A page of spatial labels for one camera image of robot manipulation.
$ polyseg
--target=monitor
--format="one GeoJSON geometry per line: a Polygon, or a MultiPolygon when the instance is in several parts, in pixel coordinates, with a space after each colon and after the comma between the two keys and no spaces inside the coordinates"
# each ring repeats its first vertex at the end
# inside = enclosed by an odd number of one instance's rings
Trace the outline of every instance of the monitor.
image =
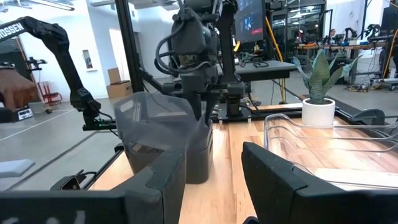
{"type": "Polygon", "coordinates": [[[394,32],[396,28],[398,28],[398,22],[396,19],[398,18],[398,9],[394,6],[390,6],[384,8],[383,17],[381,21],[381,32],[382,35],[389,35],[394,32]]]}
{"type": "Polygon", "coordinates": [[[239,11],[235,14],[235,38],[241,43],[264,38],[263,1],[238,0],[239,11]]]}

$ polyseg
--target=white door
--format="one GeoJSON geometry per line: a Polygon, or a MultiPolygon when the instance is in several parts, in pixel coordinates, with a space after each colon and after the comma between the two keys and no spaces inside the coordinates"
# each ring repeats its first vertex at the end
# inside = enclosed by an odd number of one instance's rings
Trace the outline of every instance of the white door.
{"type": "Polygon", "coordinates": [[[118,65],[121,80],[130,80],[129,69],[127,67],[126,53],[124,51],[123,39],[120,30],[109,29],[116,65],[118,65]]]}

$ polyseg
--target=label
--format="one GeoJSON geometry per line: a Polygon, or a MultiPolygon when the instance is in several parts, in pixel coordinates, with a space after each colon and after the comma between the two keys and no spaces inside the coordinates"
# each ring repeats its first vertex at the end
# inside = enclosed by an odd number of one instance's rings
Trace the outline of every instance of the label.
{"type": "Polygon", "coordinates": [[[26,119],[26,118],[30,118],[32,116],[33,116],[33,112],[32,112],[32,109],[30,109],[30,108],[18,111],[19,121],[26,119]]]}
{"type": "Polygon", "coordinates": [[[21,23],[16,23],[10,26],[7,26],[5,28],[0,29],[0,39],[4,39],[11,34],[15,34],[17,32],[23,31],[24,27],[21,25],[21,23]]]}

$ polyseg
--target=person's arm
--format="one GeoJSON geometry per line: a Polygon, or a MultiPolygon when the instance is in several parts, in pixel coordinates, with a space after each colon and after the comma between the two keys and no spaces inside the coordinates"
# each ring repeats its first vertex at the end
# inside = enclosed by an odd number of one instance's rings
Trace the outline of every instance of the person's arm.
{"type": "Polygon", "coordinates": [[[0,66],[0,95],[6,108],[13,111],[22,108],[35,98],[35,94],[35,83],[12,67],[0,66]]]}

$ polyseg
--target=green leaf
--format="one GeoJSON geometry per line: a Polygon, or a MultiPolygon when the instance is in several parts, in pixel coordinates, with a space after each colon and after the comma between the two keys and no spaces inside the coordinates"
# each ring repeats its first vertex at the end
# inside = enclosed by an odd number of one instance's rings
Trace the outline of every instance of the green leaf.
{"type": "Polygon", "coordinates": [[[353,68],[353,66],[355,65],[355,63],[358,61],[358,59],[360,57],[362,57],[362,56],[357,57],[349,65],[346,65],[346,66],[343,67],[343,73],[341,74],[342,77],[348,77],[349,71],[353,68]]]}
{"type": "Polygon", "coordinates": [[[315,68],[315,62],[317,62],[319,55],[322,54],[322,53],[325,53],[325,52],[323,51],[323,49],[319,49],[319,50],[318,50],[318,53],[317,53],[317,56],[316,56],[316,57],[313,59],[313,61],[312,61],[312,68],[313,68],[313,69],[315,68]]]}
{"type": "Polygon", "coordinates": [[[329,64],[329,70],[331,70],[331,68],[333,67],[333,65],[336,62],[336,59],[344,54],[342,54],[343,52],[341,50],[338,51],[338,53],[336,54],[335,58],[333,59],[333,61],[331,61],[331,63],[329,64]]]}
{"type": "Polygon", "coordinates": [[[340,67],[337,69],[330,77],[329,81],[324,84],[323,86],[323,91],[326,93],[330,88],[336,84],[337,80],[341,77],[341,74],[343,73],[343,67],[340,67]]]}
{"type": "Polygon", "coordinates": [[[297,70],[301,73],[301,76],[303,76],[303,82],[305,87],[307,87],[307,89],[310,90],[310,78],[303,71],[300,60],[297,57],[293,57],[293,63],[296,66],[297,70]]]}
{"type": "Polygon", "coordinates": [[[330,78],[329,63],[324,51],[321,51],[317,56],[315,67],[310,77],[310,86],[313,85],[316,78],[320,78],[322,85],[326,84],[330,78]]]}
{"type": "Polygon", "coordinates": [[[325,91],[323,91],[322,80],[316,78],[311,86],[310,98],[315,104],[322,104],[325,99],[325,91]]]}

